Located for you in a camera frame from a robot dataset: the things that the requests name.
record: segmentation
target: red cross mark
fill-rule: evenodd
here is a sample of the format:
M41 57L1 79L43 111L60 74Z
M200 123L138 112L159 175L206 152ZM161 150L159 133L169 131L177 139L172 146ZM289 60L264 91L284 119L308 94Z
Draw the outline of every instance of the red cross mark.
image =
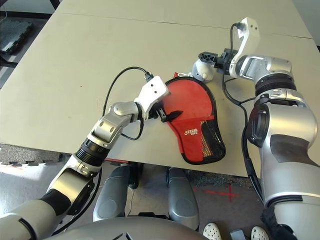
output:
M231 188L231 184L228 184L228 192L223 192L223 191L212 191L212 190L200 190L196 187L193 188L194 192L198 192L201 191L205 194L216 194L216 195L221 195L221 196L227 196L229 197L229 202L232 202L232 198L236 198L239 197L239 194L237 193L233 193L232 192L232 188Z

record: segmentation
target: beige table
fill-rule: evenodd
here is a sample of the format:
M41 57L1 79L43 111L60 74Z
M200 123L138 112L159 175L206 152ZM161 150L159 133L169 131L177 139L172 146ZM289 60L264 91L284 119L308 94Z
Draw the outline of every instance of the beige table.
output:
M188 73L199 53L229 47L229 27L250 16L260 27L256 54L289 59L298 90L320 120L320 54L289 0L156 1L64 0L0 90L0 142L65 153L75 152L99 119L111 81L128 66L141 66L169 80ZM131 101L144 84L132 71L114 86L109 103ZM214 173L246 176L241 153L243 112L221 90L221 75L208 84L226 145L223 160L190 165L174 133L149 120L141 138L120 138L109 157ZM254 95L252 82L228 83L238 99ZM248 111L252 103L247 103ZM139 124L126 133L137 134ZM258 150L249 152L260 171ZM320 139L309 151L318 164Z

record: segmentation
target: black mesh pocket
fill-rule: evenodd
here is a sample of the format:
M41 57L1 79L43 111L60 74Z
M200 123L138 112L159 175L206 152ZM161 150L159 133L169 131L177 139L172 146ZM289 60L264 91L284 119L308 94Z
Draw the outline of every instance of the black mesh pocket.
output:
M220 135L217 120L201 122L202 155L205 162L217 162L226 155L226 147Z

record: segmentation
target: red object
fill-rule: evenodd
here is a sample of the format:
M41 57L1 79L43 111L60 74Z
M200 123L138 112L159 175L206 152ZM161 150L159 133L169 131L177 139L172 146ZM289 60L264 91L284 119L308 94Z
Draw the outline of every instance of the red object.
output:
M108 162L116 162L116 163L121 163L121 164L128 164L128 161L125 160L119 160L119 159L114 159L114 158L106 158L105 161Z
M216 159L205 160L209 147L204 143L202 127L204 122L210 123L215 119L215 101L211 92L192 77L176 77L167 82L167 87L170 95L163 99L164 111L166 114L183 111L177 118L168 122L177 137L183 158L191 164L215 162Z

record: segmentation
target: black strap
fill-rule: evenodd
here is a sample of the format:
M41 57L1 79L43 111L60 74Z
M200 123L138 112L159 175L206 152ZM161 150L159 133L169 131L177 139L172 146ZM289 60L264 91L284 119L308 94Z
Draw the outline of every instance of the black strap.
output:
M67 196L52 188L39 200L49 204L55 211L55 215L59 216L63 214L71 205L71 202Z
M277 223L275 207L265 208L260 217L274 240L297 240L289 228Z

